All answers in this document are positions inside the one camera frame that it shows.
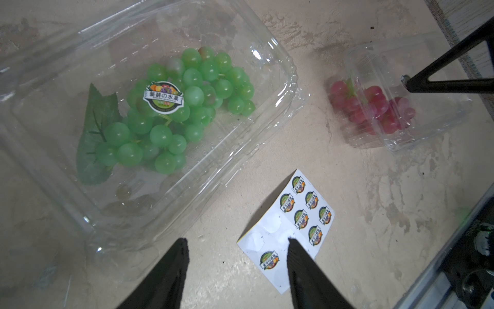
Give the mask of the white sticker sheet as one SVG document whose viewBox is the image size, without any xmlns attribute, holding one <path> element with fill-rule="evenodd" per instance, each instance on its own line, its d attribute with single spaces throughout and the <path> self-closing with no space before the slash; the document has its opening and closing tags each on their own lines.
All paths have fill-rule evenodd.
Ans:
<svg viewBox="0 0 494 309">
<path fill-rule="evenodd" d="M 335 211 L 301 170 L 296 170 L 261 218 L 237 241 L 268 281 L 289 289 L 289 240 L 315 259 L 335 219 Z"/>
</svg>

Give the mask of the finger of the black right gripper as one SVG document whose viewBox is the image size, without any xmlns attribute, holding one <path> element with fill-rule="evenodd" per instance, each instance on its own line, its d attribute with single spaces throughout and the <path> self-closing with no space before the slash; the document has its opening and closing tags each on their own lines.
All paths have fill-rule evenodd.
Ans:
<svg viewBox="0 0 494 309">
<path fill-rule="evenodd" d="M 431 81 L 430 77 L 444 67 L 468 53 L 471 49 L 485 42 L 488 46 L 490 60 L 493 60 L 493 18 L 460 41 L 449 51 L 429 64 L 415 76 L 404 75 L 401 82 L 410 93 L 477 93 L 492 94 L 493 79 L 463 79 L 450 81 Z"/>
</svg>

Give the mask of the clear box green grapes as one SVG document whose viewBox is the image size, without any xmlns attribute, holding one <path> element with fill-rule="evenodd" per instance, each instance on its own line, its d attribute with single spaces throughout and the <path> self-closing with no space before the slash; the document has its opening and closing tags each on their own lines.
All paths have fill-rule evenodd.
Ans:
<svg viewBox="0 0 494 309">
<path fill-rule="evenodd" d="M 183 108 L 150 108 L 159 81 Z M 2 60 L 1 139 L 95 259 L 139 271 L 292 115 L 297 82 L 244 1 L 140 1 Z"/>
</svg>

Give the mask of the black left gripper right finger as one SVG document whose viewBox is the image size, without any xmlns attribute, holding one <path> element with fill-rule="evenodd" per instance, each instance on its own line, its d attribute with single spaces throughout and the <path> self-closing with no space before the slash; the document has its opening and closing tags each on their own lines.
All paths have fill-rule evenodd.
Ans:
<svg viewBox="0 0 494 309">
<path fill-rule="evenodd" d="M 289 239 L 287 266 L 294 308 L 353 309 L 295 238 Z"/>
</svg>

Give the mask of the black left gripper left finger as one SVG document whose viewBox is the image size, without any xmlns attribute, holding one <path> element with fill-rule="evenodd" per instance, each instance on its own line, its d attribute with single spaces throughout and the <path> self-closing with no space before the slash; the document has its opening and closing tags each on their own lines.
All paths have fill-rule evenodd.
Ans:
<svg viewBox="0 0 494 309">
<path fill-rule="evenodd" d="M 117 309 L 180 308 L 189 263 L 188 241 L 179 238 Z"/>
</svg>

